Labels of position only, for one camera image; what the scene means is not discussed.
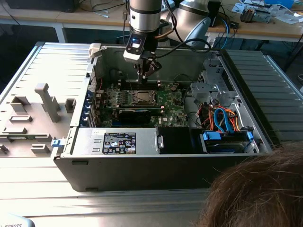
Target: brown hair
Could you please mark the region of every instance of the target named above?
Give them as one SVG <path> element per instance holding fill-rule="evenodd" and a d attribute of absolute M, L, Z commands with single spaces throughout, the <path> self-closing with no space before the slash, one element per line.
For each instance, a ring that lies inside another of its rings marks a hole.
<path fill-rule="evenodd" d="M 303 144 L 228 169 L 211 186 L 199 227 L 303 226 Z"/>

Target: workbench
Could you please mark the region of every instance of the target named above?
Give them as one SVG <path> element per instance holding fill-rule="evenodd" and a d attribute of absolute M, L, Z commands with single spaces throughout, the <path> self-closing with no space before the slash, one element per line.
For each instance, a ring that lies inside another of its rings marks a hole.
<path fill-rule="evenodd" d="M 235 38 L 297 42 L 303 33 L 302 23 L 290 25 L 279 21 L 276 18 L 272 18 L 268 24 L 259 22 L 243 23 L 240 21 L 240 14 L 230 12 L 232 6 L 237 1 L 223 0 L 222 2 L 225 12 L 230 19 L 239 23 L 239 29 L 235 34 Z M 120 0 L 114 0 L 112 3 L 103 5 L 101 7 L 106 8 L 119 3 L 121 3 Z M 10 9 L 5 2 L 4 7 L 21 25 L 53 27 L 56 30 L 58 41 L 60 43 L 67 42 L 64 32 L 65 28 L 116 31 L 122 31 L 123 29 L 123 6 L 110 9 L 107 14 L 109 16 L 108 18 L 81 9 L 77 9 L 74 13 Z M 83 4 L 83 7 L 89 9 L 89 4 Z M 303 11 L 303 6 L 295 4 L 292 10 Z M 3 9 L 1 5 L 0 24 L 16 24 L 16 22 L 10 17 L 10 15 Z M 210 27 L 206 35 L 209 37 L 209 41 L 213 41 L 216 37 L 222 36 L 224 31 L 224 26 L 218 25 L 216 27 Z"/>

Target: warning label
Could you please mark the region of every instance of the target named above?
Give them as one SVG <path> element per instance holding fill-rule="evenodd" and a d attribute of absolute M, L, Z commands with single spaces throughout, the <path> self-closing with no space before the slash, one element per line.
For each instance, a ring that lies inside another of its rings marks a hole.
<path fill-rule="evenodd" d="M 105 133 L 103 154 L 136 154 L 136 133 Z"/>

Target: red wire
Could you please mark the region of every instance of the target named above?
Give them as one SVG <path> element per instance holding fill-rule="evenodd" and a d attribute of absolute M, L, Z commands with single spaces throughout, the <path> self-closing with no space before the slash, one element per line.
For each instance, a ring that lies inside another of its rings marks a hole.
<path fill-rule="evenodd" d="M 100 88 L 99 88 L 99 90 L 101 90 L 101 88 L 102 88 L 102 84 L 103 84 L 103 82 L 102 82 L 102 77 L 101 77 L 101 84 L 100 84 Z"/>

